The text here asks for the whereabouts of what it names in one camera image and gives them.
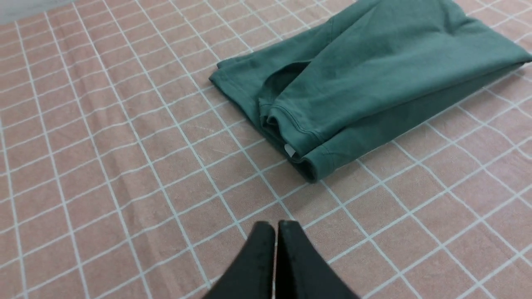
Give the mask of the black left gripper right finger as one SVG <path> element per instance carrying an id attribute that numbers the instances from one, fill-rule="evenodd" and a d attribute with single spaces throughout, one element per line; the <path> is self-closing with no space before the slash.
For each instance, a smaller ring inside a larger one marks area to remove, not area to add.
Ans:
<path id="1" fill-rule="evenodd" d="M 278 223 L 276 299 L 357 299 L 321 257 L 297 221 Z"/>

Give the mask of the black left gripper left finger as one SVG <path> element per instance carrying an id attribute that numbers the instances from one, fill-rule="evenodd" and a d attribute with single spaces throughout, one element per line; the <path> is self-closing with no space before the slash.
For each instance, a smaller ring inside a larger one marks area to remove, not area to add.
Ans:
<path id="1" fill-rule="evenodd" d="M 271 299 L 276 234 L 270 223 L 254 224 L 245 244 L 205 299 Z"/>

